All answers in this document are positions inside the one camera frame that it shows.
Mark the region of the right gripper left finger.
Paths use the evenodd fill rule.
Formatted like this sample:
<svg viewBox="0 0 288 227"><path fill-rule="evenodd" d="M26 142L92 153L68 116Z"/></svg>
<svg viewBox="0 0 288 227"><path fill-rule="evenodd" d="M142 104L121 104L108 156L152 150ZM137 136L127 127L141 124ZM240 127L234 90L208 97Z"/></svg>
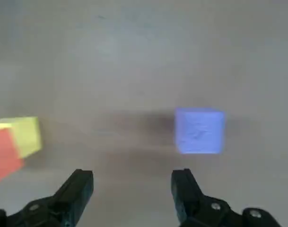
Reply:
<svg viewBox="0 0 288 227"><path fill-rule="evenodd" d="M75 227L93 191L93 172L77 169L54 195L33 200L12 215L0 209L0 227Z"/></svg>

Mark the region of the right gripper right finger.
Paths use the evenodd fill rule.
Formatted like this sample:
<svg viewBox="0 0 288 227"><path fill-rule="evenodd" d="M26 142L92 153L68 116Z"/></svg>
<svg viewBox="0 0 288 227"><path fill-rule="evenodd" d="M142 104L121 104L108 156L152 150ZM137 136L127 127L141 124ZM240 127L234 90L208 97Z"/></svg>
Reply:
<svg viewBox="0 0 288 227"><path fill-rule="evenodd" d="M260 208L234 212L221 199L203 194L190 169L174 170L171 193L181 227L279 227L278 221Z"/></svg>

